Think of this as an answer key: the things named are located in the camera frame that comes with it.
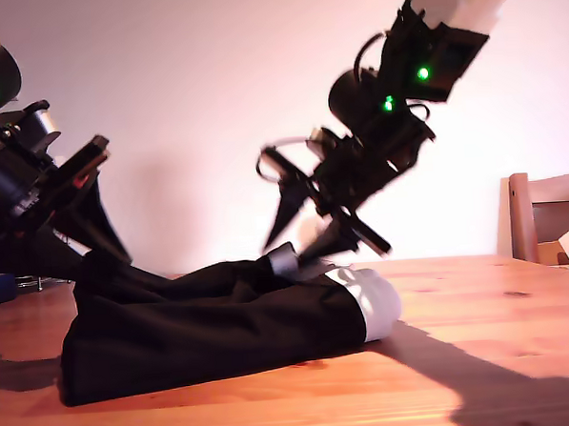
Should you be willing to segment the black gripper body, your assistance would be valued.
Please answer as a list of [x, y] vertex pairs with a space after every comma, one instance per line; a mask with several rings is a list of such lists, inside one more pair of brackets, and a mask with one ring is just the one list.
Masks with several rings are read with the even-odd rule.
[[384, 167], [379, 171], [369, 170], [371, 162], [368, 157], [359, 152], [354, 142], [348, 139], [330, 150], [310, 174], [299, 169], [273, 145], [267, 145], [261, 150], [260, 159], [278, 174], [276, 183], [287, 175], [305, 174], [309, 177], [310, 187], [310, 196], [306, 200], [314, 202], [315, 210], [320, 216], [329, 215], [331, 221], [340, 220], [348, 225], [358, 238], [357, 246], [362, 242], [376, 254], [390, 253], [391, 244], [365, 224], [356, 215], [356, 209], [384, 185], [376, 177], [392, 176], [392, 169]]
[[0, 141], [0, 238], [31, 234], [80, 204], [109, 157], [108, 143], [97, 135], [59, 167]]

